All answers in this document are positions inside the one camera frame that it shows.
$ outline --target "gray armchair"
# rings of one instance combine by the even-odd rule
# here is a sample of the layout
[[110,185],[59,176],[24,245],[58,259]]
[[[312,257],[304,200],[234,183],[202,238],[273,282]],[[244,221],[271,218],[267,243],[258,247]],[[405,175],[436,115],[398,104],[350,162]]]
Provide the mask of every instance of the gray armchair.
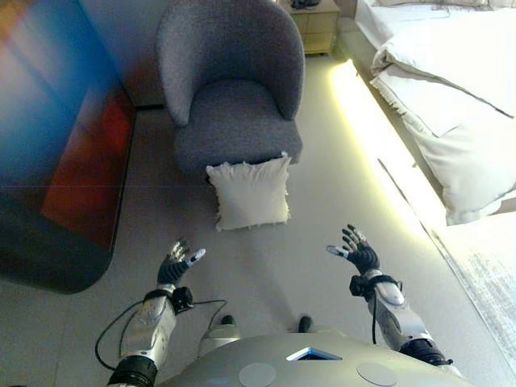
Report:
[[156,43],[177,167],[298,162],[294,117],[304,54],[298,30],[270,0],[172,0]]

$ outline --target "black cable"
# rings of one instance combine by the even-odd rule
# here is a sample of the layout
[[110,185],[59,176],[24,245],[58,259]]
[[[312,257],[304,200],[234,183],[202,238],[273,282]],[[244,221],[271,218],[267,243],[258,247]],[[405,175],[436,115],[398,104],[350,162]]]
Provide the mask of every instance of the black cable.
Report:
[[111,367],[110,365],[106,364],[104,362],[104,360],[102,360],[101,356],[100,356],[100,353],[98,351],[98,345],[100,344],[102,338],[104,337],[104,335],[108,332],[109,329],[111,329],[111,327],[113,325],[116,324],[116,322],[118,320],[120,320],[122,318],[122,316],[125,315],[125,313],[127,313],[129,310],[131,310],[132,308],[134,308],[135,306],[141,304],[142,302],[144,302],[144,300],[141,300],[141,301],[138,301],[138,302],[135,302],[134,304],[132,304],[131,306],[129,306],[127,309],[125,309],[121,314],[119,314],[119,316],[117,318],[115,318],[112,322],[110,322],[110,324],[106,327],[106,329],[104,331],[102,331],[102,333],[98,336],[98,339],[97,339],[97,342],[95,343],[95,357],[97,358],[97,361],[105,368],[107,369],[110,369],[111,371],[114,371],[115,368],[114,367]]
[[[95,343],[95,357],[97,358],[97,361],[98,363],[100,363],[103,367],[111,370],[111,371],[114,371],[115,368],[110,366],[109,364],[107,364],[103,359],[102,357],[100,356],[100,352],[98,351],[98,346],[102,340],[102,338],[104,337],[104,335],[108,332],[109,329],[111,329],[111,327],[113,325],[115,325],[117,323],[118,320],[120,320],[124,315],[125,313],[127,313],[129,310],[131,310],[132,308],[134,308],[135,306],[143,303],[144,300],[141,300],[141,301],[138,301],[138,302],[135,302],[134,304],[132,304],[131,306],[127,307],[121,314],[119,314],[119,316],[117,318],[115,318],[112,322],[110,322],[110,324],[106,327],[106,329],[104,329],[104,331],[102,331],[102,333],[98,336],[98,339],[97,339],[97,342]],[[210,319],[210,324],[208,324],[208,329],[209,330],[211,328],[211,326],[213,325],[213,321],[215,319],[215,316],[222,310],[222,308],[224,306],[226,306],[227,304],[227,300],[209,300],[209,301],[200,301],[200,302],[194,302],[194,305],[202,305],[202,304],[211,304],[211,303],[214,303],[214,302],[222,302],[223,304],[215,311],[215,313],[213,313],[213,315],[211,316],[211,319]],[[125,325],[123,326],[123,329],[122,329],[122,333],[120,334],[120,340],[119,340],[119,356],[122,354],[122,341],[123,341],[123,335],[127,329],[127,327],[129,326],[129,323],[131,322],[132,318],[135,316],[135,314],[138,313],[138,311],[136,311],[135,313],[133,313],[131,315],[131,317],[127,320],[127,322],[125,323]]]
[[372,308],[372,343],[377,343],[377,292],[374,292],[374,307]]
[[210,323],[208,324],[207,331],[210,330],[211,326],[213,325],[213,321],[215,320],[215,316],[222,310],[224,306],[227,304],[227,300],[209,300],[209,301],[200,301],[200,302],[194,302],[194,305],[202,305],[202,304],[211,304],[214,302],[222,302],[223,304],[213,313],[210,319]]

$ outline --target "white bedsheet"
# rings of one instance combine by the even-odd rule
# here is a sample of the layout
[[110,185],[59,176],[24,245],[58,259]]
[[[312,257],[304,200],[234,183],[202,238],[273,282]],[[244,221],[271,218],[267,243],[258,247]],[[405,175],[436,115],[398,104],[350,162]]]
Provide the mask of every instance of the white bedsheet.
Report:
[[[460,28],[449,39],[439,33],[450,34],[445,26],[453,18],[421,22],[394,36],[375,58],[376,71],[385,69],[372,84],[401,113],[443,186],[449,224],[494,212],[499,199],[516,188],[514,119],[493,108],[514,114],[516,44],[511,42],[516,33],[511,31],[516,28],[516,19],[512,19],[516,13],[506,13],[476,12],[467,15],[469,21],[457,19],[455,25]],[[488,31],[489,20],[495,23]],[[470,32],[464,30],[468,25]],[[489,37],[484,46],[482,36]],[[472,52],[456,55],[470,43]]]
[[355,22],[378,49],[399,31],[417,25],[421,20],[449,18],[464,12],[458,8],[443,8],[432,4],[376,6],[377,0],[357,0]]

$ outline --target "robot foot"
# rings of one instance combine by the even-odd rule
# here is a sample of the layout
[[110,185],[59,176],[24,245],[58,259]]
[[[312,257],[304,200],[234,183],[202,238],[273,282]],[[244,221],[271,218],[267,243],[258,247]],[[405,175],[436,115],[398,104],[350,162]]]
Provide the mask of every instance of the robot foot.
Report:
[[235,318],[230,314],[227,314],[220,320],[221,325],[236,325]]
[[299,320],[298,333],[308,333],[314,321],[310,316],[303,316]]

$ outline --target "white pillowcase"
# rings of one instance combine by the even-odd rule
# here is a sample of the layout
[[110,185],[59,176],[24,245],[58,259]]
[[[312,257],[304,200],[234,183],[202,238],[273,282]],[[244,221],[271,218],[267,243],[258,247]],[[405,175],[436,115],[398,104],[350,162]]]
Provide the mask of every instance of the white pillowcase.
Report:
[[292,160],[282,157],[263,164],[207,166],[210,183],[217,190],[217,230],[233,230],[290,218],[286,201],[287,168]]

